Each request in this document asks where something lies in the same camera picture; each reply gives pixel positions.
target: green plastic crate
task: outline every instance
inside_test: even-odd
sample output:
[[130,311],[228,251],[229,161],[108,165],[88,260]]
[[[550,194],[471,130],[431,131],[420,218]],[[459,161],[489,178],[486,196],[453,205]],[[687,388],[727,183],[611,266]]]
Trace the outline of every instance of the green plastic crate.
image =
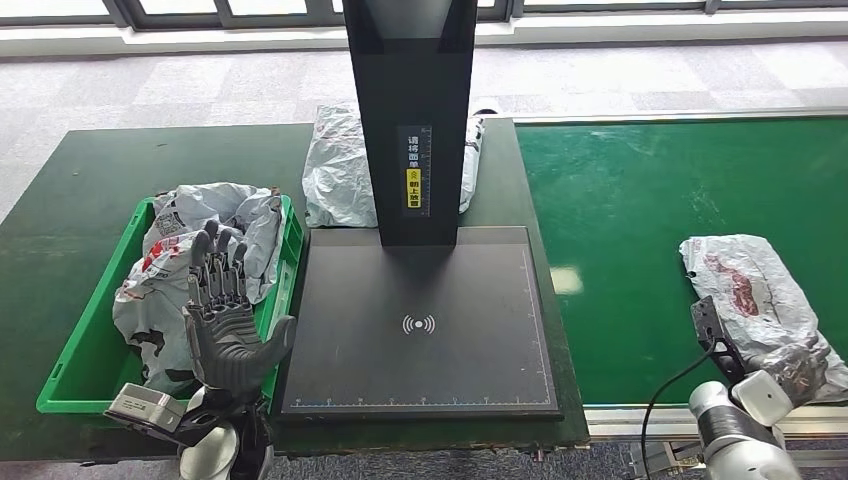
[[[280,227],[283,242],[277,284],[254,310],[263,340],[271,321],[289,312],[303,248],[303,230],[294,215],[291,199],[283,195],[282,206],[286,217]],[[36,400],[39,412],[99,416],[126,382],[141,383],[141,359],[130,350],[112,323],[112,304],[115,291],[133,263],[141,258],[142,239],[154,218],[153,199],[142,200]],[[274,394],[276,381],[277,368],[262,384],[262,393],[268,399]]]

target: gray carpet floor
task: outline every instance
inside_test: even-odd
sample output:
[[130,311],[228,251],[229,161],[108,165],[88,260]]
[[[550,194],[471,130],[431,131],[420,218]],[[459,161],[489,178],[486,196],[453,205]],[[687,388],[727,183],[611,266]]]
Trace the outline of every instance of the gray carpet floor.
[[[69,130],[304,122],[320,104],[353,100],[346,52],[2,60],[0,220]],[[481,48],[474,105],[516,115],[848,107],[848,42]],[[272,478],[624,479],[629,461],[628,445],[607,443],[543,463],[509,450],[361,454],[280,458]],[[0,464],[4,479],[176,475],[172,460]],[[808,470],[806,478],[844,480],[848,472]]]

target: black cable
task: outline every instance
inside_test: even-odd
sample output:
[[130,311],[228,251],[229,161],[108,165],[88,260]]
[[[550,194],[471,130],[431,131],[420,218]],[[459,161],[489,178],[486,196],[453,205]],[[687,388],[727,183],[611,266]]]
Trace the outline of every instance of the black cable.
[[685,377],[689,372],[695,370],[696,368],[698,368],[699,365],[704,363],[705,360],[710,358],[710,355],[712,355],[715,351],[715,345],[716,341],[715,339],[713,339],[712,343],[710,343],[710,348],[708,348],[703,355],[701,355],[697,360],[695,360],[692,365],[689,365],[688,367],[684,368],[680,373],[668,379],[657,390],[657,393],[654,394],[654,396],[651,398],[651,401],[648,402],[648,408],[645,410],[645,419],[642,420],[642,436],[640,438],[640,443],[642,446],[642,466],[645,468],[645,477],[647,477],[648,480],[651,480],[651,472],[648,468],[648,454],[645,448],[645,439],[648,436],[648,418],[650,418],[651,416],[651,410],[654,409],[654,404],[657,403],[657,400],[660,398],[660,395],[662,395],[662,392],[664,392],[666,388],[668,388],[672,383]]

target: robotic hand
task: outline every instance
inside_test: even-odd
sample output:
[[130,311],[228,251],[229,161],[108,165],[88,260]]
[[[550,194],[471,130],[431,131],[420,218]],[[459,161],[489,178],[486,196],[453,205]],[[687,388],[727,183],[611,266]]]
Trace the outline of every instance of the robotic hand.
[[217,222],[208,222],[192,244],[184,309],[192,370],[204,387],[183,406],[169,395],[127,383],[104,414],[178,444],[180,475],[186,480],[257,480],[274,453],[259,388],[291,352],[296,320],[279,319],[262,343],[245,297],[247,246],[239,244],[230,262],[230,231],[218,235],[218,229]]
[[217,230],[218,224],[209,221],[191,247],[189,302],[184,313],[192,370],[207,390],[226,391],[235,398],[255,397],[265,375],[291,350],[296,322],[283,317],[268,342],[262,343],[253,307],[245,296],[247,245],[238,245],[230,265],[230,231],[223,230],[216,244]]
[[706,382],[689,397],[704,447],[707,478],[801,480],[772,427],[824,385],[829,347],[811,337],[744,359],[718,318],[712,297],[692,305],[698,341],[733,384]]

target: wireless symbol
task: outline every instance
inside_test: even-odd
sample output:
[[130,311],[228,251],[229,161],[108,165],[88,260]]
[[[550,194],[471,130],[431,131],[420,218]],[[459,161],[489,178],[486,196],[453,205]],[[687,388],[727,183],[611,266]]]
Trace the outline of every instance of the wireless symbol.
[[432,315],[427,315],[427,318],[422,320],[416,320],[409,315],[403,317],[403,333],[409,335],[413,330],[422,329],[427,332],[428,335],[432,335],[433,331],[436,330],[436,320]]

